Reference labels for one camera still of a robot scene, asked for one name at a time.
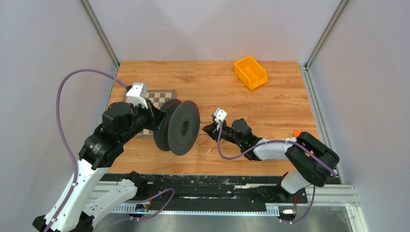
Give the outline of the grey perforated cable spool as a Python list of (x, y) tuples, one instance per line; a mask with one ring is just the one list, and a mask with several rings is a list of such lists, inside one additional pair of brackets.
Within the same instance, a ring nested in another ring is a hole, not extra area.
[(160, 110), (167, 113), (158, 130), (153, 132), (154, 142), (161, 151), (177, 156), (187, 154), (196, 142), (200, 128), (198, 106), (193, 101), (170, 99)]

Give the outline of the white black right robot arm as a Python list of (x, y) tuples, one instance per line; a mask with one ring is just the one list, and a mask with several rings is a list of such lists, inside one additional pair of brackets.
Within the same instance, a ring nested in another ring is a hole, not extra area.
[(295, 170), (284, 174), (276, 188), (276, 195), (283, 202), (291, 200), (300, 189), (310, 185), (323, 187), (331, 177), (337, 176), (338, 154), (309, 132), (283, 140), (268, 140), (254, 135), (244, 119), (235, 120), (230, 127), (225, 122), (213, 122), (202, 130), (217, 142), (217, 148), (222, 141), (239, 147), (239, 155), (221, 155), (223, 159), (288, 160)]

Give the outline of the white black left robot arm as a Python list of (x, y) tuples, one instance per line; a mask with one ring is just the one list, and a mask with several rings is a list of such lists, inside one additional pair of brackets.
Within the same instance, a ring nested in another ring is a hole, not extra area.
[(123, 153), (124, 145), (144, 129), (157, 130), (166, 116), (167, 112), (151, 101), (147, 101), (146, 108), (123, 101), (109, 105), (102, 123), (85, 140), (63, 194), (46, 215), (34, 219), (34, 228), (39, 232), (91, 232), (122, 202), (131, 197), (144, 199), (147, 181), (131, 172), (119, 187), (87, 203), (100, 179)]

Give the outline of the wooden chessboard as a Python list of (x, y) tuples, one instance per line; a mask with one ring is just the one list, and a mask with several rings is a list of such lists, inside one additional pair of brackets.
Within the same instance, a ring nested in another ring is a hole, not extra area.
[[(174, 89), (154, 89), (148, 90), (146, 98), (148, 98), (156, 108), (162, 107), (165, 102), (170, 99), (176, 99), (177, 91)], [(141, 133), (138, 133), (134, 138), (153, 138), (153, 131), (144, 129)]]

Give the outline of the yellow plastic bin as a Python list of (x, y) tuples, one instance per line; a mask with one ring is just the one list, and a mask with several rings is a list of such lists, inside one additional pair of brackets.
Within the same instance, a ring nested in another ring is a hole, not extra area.
[(234, 75), (250, 90), (268, 82), (266, 69), (252, 56), (234, 62)]

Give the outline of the orange curved pipe piece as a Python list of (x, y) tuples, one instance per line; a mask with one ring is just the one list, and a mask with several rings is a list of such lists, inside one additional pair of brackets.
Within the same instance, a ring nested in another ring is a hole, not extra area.
[(294, 130), (293, 131), (293, 136), (294, 137), (297, 137), (297, 136), (299, 136), (301, 134), (301, 131), (300, 130)]

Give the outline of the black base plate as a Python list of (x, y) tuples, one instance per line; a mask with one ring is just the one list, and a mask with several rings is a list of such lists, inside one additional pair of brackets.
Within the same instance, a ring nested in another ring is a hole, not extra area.
[(249, 175), (180, 175), (144, 174), (148, 183), (132, 200), (144, 200), (168, 188), (175, 193), (164, 193), (149, 201), (150, 209), (175, 211), (231, 211), (262, 212), (267, 203), (306, 203), (306, 191), (280, 195), (276, 184), (279, 176)]

